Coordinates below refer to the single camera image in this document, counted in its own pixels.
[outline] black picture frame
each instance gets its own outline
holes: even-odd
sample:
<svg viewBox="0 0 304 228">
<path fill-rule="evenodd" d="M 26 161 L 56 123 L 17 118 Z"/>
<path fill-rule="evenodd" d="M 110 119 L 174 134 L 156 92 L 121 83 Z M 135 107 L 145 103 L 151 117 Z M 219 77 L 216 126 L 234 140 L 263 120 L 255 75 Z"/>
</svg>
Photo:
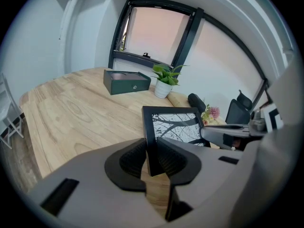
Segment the black picture frame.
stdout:
<svg viewBox="0 0 304 228">
<path fill-rule="evenodd" d="M 147 141 L 146 158 L 148 164 L 148 171 L 151 176 L 164 173 L 160 166 L 157 157 L 157 143 L 154 133 L 153 114 L 195 114 L 196 120 L 199 124 L 199 131 L 204 127 L 204 123 L 200 117 L 199 110 L 196 107 L 162 107 L 162 106 L 143 106 L 142 107 L 142 121 L 143 133 Z M 206 140 L 204 146 L 210 147 L 210 143 Z"/>
</svg>

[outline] potted plant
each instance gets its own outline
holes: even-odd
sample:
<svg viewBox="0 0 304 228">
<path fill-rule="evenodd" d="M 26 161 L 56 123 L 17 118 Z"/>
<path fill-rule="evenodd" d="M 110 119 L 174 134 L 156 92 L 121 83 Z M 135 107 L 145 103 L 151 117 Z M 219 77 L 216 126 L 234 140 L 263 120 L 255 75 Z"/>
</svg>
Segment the potted plant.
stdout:
<svg viewBox="0 0 304 228">
<path fill-rule="evenodd" d="M 183 67 L 185 65 L 179 65 L 174 69 L 170 69 L 168 66 L 163 64 L 157 64 L 153 66 L 153 73 L 155 73 L 158 77 L 156 88 L 154 94 L 158 98 L 166 98 L 169 92 L 172 90 L 173 86 L 178 85 L 178 79 L 174 78 L 175 75 L 180 75 L 180 73 L 175 73 L 174 71 L 177 68 Z"/>
</svg>

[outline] black chair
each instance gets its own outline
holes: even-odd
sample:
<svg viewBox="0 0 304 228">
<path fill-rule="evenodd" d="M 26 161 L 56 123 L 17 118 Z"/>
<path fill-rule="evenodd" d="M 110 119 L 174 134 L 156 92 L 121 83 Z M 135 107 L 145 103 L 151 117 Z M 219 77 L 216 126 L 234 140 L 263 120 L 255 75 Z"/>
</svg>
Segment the black chair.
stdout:
<svg viewBox="0 0 304 228">
<path fill-rule="evenodd" d="M 247 110 L 252 108 L 252 101 L 246 97 L 241 90 L 239 90 L 237 101 L 240 102 Z"/>
<path fill-rule="evenodd" d="M 230 103 L 226 123 L 227 124 L 248 124 L 250 113 L 239 101 L 233 99 Z"/>
</svg>

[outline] picture frame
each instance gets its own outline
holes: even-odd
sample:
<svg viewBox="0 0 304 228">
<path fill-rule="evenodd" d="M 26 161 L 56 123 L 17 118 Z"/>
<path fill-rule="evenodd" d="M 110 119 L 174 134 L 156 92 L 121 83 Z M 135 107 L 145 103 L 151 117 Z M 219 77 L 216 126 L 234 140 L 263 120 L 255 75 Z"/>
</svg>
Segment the picture frame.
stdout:
<svg viewBox="0 0 304 228">
<path fill-rule="evenodd" d="M 143 132 L 147 141 L 146 156 L 151 176 L 164 173 L 157 157 L 157 137 L 169 137 L 185 143 L 210 147 L 200 135 L 204 123 L 196 107 L 142 107 Z"/>
</svg>

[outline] green leaves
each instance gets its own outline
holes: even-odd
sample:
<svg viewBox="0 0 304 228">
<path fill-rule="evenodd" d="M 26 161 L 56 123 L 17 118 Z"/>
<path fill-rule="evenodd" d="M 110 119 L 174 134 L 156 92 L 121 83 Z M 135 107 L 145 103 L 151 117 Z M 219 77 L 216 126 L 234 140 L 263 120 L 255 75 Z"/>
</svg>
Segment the green leaves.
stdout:
<svg viewBox="0 0 304 228">
<path fill-rule="evenodd" d="M 153 66 L 153 73 L 155 73 L 158 77 L 157 79 L 164 82 L 165 84 L 176 86 L 178 85 L 178 79 L 174 78 L 176 75 L 180 75 L 181 73 L 175 73 L 174 71 L 177 68 L 183 67 L 186 65 L 179 65 L 173 70 L 171 70 L 167 65 L 157 64 Z"/>
</svg>

